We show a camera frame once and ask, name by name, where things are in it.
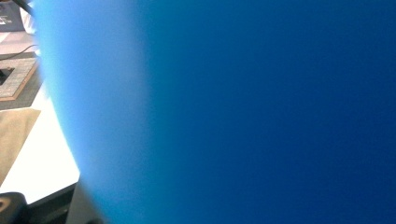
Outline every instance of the brown mat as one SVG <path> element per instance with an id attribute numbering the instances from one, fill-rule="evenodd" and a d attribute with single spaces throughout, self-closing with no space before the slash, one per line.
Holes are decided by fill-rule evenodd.
<path id="1" fill-rule="evenodd" d="M 4 54 L 0 55 L 0 60 L 10 57 L 14 54 Z M 34 58 L 35 54 L 33 52 L 29 53 L 23 53 L 20 54 L 13 59 L 29 59 L 29 58 Z M 32 74 L 30 77 L 29 81 L 26 83 L 24 86 L 23 90 L 21 93 L 18 95 L 16 100 L 12 101 L 0 101 L 0 110 L 8 110 L 8 109 L 15 109 L 15 108 L 25 108 L 29 107 L 32 105 L 32 102 L 35 100 L 35 96 L 37 95 L 40 86 L 41 86 L 41 78 L 40 75 L 37 71 L 38 69 L 35 70 L 35 72 Z"/>
<path id="2" fill-rule="evenodd" d="M 39 114 L 32 108 L 0 111 L 0 186 Z"/>

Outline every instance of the black object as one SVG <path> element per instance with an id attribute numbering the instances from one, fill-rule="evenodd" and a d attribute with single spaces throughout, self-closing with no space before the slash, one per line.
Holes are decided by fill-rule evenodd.
<path id="1" fill-rule="evenodd" d="M 64 224 L 75 184 L 27 204 L 21 193 L 0 194 L 0 224 Z"/>
<path id="2" fill-rule="evenodd" d="M 0 32 L 24 31 L 20 7 L 12 1 L 0 1 Z"/>
<path id="3" fill-rule="evenodd" d="M 29 224 L 62 224 L 66 222 L 75 184 L 28 205 Z"/>
<path id="4" fill-rule="evenodd" d="M 14 71 L 14 68 L 0 69 L 0 86 L 4 84 L 9 75 L 11 75 L 12 71 Z"/>
<path id="5" fill-rule="evenodd" d="M 27 204 L 23 194 L 9 192 L 0 194 L 0 223 L 27 223 Z"/>
<path id="6" fill-rule="evenodd" d="M 23 8 L 27 13 L 29 13 L 33 17 L 33 10 L 32 8 L 27 5 L 27 3 L 23 0 L 12 0 L 15 4 L 19 7 Z"/>
<path id="7" fill-rule="evenodd" d="M 66 224 L 103 224 L 107 223 L 98 212 L 92 200 L 84 190 L 83 184 L 78 182 L 70 204 Z"/>

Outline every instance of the blue object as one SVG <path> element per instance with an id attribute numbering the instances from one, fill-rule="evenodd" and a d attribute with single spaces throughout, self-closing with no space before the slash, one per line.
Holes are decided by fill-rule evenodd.
<path id="1" fill-rule="evenodd" d="M 44 1 L 42 73 L 112 223 L 396 223 L 395 1 Z"/>

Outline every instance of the black cable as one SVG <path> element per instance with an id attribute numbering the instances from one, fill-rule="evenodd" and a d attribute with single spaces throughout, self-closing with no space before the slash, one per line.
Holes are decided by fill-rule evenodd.
<path id="1" fill-rule="evenodd" d="M 23 8 L 27 13 L 29 13 L 33 17 L 32 8 L 24 1 L 24 0 L 12 0 L 19 7 Z"/>
<path id="2" fill-rule="evenodd" d="M 12 59 L 12 58 L 14 58 L 14 57 L 16 57 L 16 56 L 18 56 L 18 55 L 24 53 L 26 50 L 28 50 L 29 48 L 34 47 L 34 46 L 37 46 L 37 45 L 31 45 L 31 46 L 27 47 L 26 49 L 24 49 L 23 51 L 21 51 L 21 52 L 19 52 L 19 53 L 16 53 L 16 54 L 11 55 L 11 56 L 9 56 L 9 57 L 6 57 L 6 58 L 4 58 L 4 59 L 0 59 L 0 61 Z"/>

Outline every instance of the white table surface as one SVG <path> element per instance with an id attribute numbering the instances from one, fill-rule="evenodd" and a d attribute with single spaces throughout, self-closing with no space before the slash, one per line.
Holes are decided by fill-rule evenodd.
<path id="1" fill-rule="evenodd" d="M 33 38 L 25 32 L 0 33 L 0 54 L 19 52 L 32 43 Z M 45 83 L 31 107 L 41 113 L 0 187 L 0 193 L 22 193 L 28 203 L 72 185 L 79 178 Z"/>

